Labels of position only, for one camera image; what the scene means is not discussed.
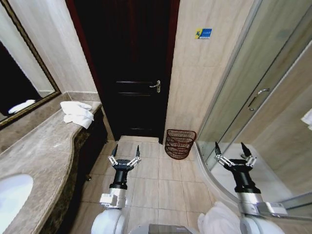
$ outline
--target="door handle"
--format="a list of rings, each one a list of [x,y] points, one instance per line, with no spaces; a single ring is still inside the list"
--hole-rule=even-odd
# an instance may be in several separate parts
[[[156,85],[150,85],[150,88],[157,88],[157,92],[160,93],[160,80],[157,81]]]
[[[257,97],[259,97],[262,93],[264,92],[269,92],[270,91],[270,88],[267,88],[267,89],[261,89],[260,91],[258,91],[257,95],[253,97],[252,101],[249,103],[248,105],[248,110],[250,111],[254,111],[254,108],[251,107],[252,103],[257,99]]]

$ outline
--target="bathroom door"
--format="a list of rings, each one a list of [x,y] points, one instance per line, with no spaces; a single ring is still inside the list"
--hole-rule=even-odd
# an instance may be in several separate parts
[[[67,0],[116,140],[164,135],[179,0]]]

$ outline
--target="beige tile floor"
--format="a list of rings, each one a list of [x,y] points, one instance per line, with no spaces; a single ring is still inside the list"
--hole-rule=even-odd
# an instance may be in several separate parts
[[[119,141],[117,158],[132,159],[140,147],[141,162],[128,173],[125,233],[141,224],[172,224],[198,229],[197,218],[206,213],[215,198],[209,193],[194,163],[195,152],[184,160],[170,158],[153,139],[124,137]],[[99,204],[109,191],[115,171],[108,164],[116,143],[103,148],[85,182],[82,201],[71,233],[89,234],[95,217],[104,210]]]

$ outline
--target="shower enclosure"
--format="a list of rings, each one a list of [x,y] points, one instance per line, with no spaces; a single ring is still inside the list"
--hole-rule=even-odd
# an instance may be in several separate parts
[[[312,0],[257,1],[197,144],[208,170],[236,196],[227,158],[244,142],[257,157],[251,176],[263,198],[312,218],[312,131],[301,121],[312,108]]]

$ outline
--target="white towel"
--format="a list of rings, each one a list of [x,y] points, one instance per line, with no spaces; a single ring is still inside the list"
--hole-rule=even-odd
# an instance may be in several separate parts
[[[16,112],[19,112],[20,110],[26,108],[27,106],[30,106],[32,104],[34,104],[36,101],[35,100],[27,100],[26,102],[23,102],[21,104],[18,104],[16,106],[13,106],[9,111],[8,113],[9,114],[15,114]]]
[[[309,110],[309,111],[301,118],[301,120],[302,120],[303,122],[305,122],[306,124],[308,124],[308,125],[309,125],[308,128],[309,128],[310,130],[312,130],[312,109]]]
[[[79,101],[62,101],[60,106],[65,113],[63,119],[65,123],[73,122],[88,129],[94,121],[94,116],[89,111],[92,107],[88,104]]]
[[[240,234],[239,218],[222,202],[217,201],[197,220],[200,234]]]

